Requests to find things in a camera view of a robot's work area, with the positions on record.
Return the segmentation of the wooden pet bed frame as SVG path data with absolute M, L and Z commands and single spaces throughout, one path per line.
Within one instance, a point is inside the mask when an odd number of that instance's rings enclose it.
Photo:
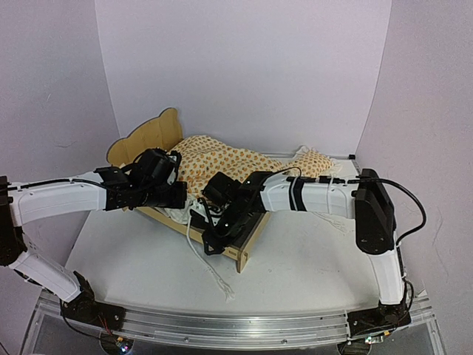
M 183 128 L 178 111 L 169 107 L 157 117 L 136 127 L 125 138 L 115 141 L 106 153 L 106 161 L 112 166 L 131 163 L 141 152 L 150 148 L 171 150 L 183 140 Z M 250 259 L 253 245 L 270 220 L 270 213 L 256 213 L 237 234 L 236 239 L 225 248 L 223 254 L 236 261 L 240 274 Z

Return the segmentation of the duck print mattress cushion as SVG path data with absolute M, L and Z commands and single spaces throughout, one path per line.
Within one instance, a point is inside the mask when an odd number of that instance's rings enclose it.
M 160 211 L 184 226 L 189 225 L 190 205 L 202 197 L 205 185 L 218 172 L 240 182 L 244 182 L 250 173 L 256 171 L 282 170 L 286 175 L 303 176 L 299 168 L 288 165 L 292 158 L 284 162 L 249 149 L 234 148 L 206 135 L 186 138 L 172 150 L 182 155 L 178 178 L 187 183 L 187 201 L 183 209 L 161 208 Z

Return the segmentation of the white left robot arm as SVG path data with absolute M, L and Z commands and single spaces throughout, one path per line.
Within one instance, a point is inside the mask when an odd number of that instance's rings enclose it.
M 99 317 L 95 295 L 77 272 L 65 269 L 23 237 L 23 225 L 75 212 L 182 209 L 187 185 L 178 178 L 182 156 L 159 148 L 141 152 L 121 168 L 106 166 L 75 177 L 10 183 L 1 177 L 1 265 L 22 274 L 60 300 L 81 322 Z

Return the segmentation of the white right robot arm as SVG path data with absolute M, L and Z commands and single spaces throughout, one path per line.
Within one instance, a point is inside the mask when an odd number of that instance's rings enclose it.
M 396 232 L 395 207 L 387 186 L 403 192 L 421 213 L 420 224 L 402 235 Z M 222 253 L 254 214 L 286 211 L 354 220 L 355 244 L 369 257 L 378 284 L 380 305 L 373 309 L 372 321 L 387 328 L 399 318 L 406 281 L 398 247 L 427 220 L 425 208 L 410 190 L 372 169 L 363 169 L 353 179 L 291 176 L 287 169 L 256 171 L 242 183 L 218 172 L 191 207 L 191 216 L 203 222 L 205 253 L 212 255 Z

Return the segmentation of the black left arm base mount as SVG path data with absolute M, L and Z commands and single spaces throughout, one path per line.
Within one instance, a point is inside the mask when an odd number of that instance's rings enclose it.
M 61 306 L 61 315 L 88 325 L 101 326 L 110 331 L 119 331 L 124 324 L 126 310 L 118 305 L 98 302 L 89 282 L 74 271 L 78 284 L 79 295 Z

